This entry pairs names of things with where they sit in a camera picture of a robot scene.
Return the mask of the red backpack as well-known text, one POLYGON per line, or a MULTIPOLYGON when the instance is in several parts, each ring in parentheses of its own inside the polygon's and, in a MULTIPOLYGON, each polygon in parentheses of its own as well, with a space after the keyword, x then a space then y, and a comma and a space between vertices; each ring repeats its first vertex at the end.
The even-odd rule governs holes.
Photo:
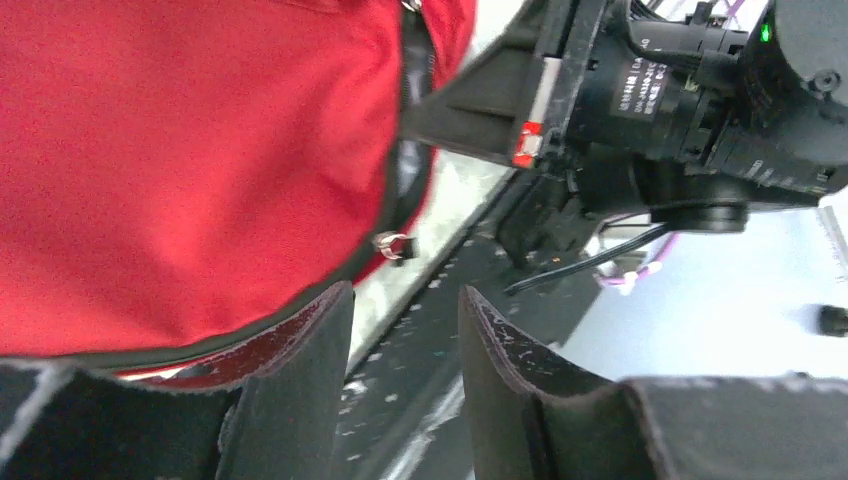
POLYGON ((382 262, 472 1, 5 1, 1 352, 207 355, 382 262))

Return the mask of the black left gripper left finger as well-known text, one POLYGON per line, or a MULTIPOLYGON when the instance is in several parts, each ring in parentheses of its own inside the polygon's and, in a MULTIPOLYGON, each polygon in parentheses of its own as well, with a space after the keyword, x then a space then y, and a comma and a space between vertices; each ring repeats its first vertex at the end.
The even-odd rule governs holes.
POLYGON ((1 363, 5 479, 326 479, 354 292, 340 282, 189 377, 1 363))

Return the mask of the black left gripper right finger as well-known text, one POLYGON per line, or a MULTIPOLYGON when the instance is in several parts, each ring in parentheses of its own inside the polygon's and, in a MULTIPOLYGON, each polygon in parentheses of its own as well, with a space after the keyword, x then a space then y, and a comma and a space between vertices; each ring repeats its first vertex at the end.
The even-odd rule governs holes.
POLYGON ((613 382, 514 326, 475 288, 459 353, 479 479, 843 479, 842 379, 613 382))

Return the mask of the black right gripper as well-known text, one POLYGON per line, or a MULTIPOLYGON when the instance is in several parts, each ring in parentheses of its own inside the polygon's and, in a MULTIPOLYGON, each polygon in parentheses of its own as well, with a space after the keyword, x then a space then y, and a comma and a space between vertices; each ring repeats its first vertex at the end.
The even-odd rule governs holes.
POLYGON ((708 165, 727 127, 747 37, 699 3, 682 22, 626 1, 529 1, 402 135, 524 171, 495 238, 516 265, 574 259, 603 220, 738 232, 746 187, 708 165))

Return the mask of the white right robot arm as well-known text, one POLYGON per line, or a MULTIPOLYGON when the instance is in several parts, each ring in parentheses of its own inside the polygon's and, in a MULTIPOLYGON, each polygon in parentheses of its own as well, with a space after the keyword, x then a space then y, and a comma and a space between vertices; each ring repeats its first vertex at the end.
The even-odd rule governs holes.
POLYGON ((496 230, 518 265, 617 215, 736 233, 846 186, 845 2, 770 1, 750 32, 708 1, 678 22, 632 9, 530 1, 402 120, 408 139, 540 174, 496 230))

